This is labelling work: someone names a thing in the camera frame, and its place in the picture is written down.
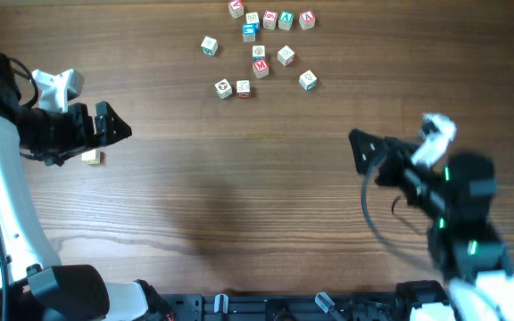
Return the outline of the red letter M block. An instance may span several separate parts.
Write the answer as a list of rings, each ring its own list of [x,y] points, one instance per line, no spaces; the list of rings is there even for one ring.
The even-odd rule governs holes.
[[[269,64],[266,59],[254,61],[252,66],[256,78],[264,78],[269,75]]]

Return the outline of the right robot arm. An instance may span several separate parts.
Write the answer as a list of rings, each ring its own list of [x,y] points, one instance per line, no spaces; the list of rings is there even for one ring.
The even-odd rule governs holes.
[[[514,320],[514,267],[505,242],[489,221],[497,183],[493,162],[460,152],[442,172],[453,130],[426,129],[420,144],[393,137],[349,134],[356,170],[378,172],[380,186],[399,188],[408,205],[432,221],[428,250],[446,286],[402,284],[404,316],[410,320]]]

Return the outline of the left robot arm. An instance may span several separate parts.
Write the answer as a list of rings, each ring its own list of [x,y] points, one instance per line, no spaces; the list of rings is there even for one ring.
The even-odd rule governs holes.
[[[66,160],[128,138],[110,104],[78,102],[82,76],[28,70],[0,53],[0,320],[172,320],[146,281],[108,284],[90,265],[65,265],[38,220],[22,161]]]

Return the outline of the blue letter P block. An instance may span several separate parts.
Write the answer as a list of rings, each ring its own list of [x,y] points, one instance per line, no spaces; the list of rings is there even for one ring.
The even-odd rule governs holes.
[[[102,153],[97,149],[83,152],[81,154],[81,160],[87,165],[100,165],[102,163]]]

